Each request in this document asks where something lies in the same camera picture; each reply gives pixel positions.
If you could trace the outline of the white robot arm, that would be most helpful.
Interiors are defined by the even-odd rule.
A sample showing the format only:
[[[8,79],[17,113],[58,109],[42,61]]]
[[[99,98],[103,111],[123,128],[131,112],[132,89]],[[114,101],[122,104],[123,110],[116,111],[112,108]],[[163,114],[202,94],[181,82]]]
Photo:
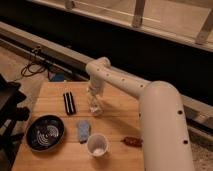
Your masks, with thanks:
[[[90,61],[86,72],[92,96],[107,82],[138,100],[145,171],[195,171],[181,95],[172,84],[116,71],[106,57]]]

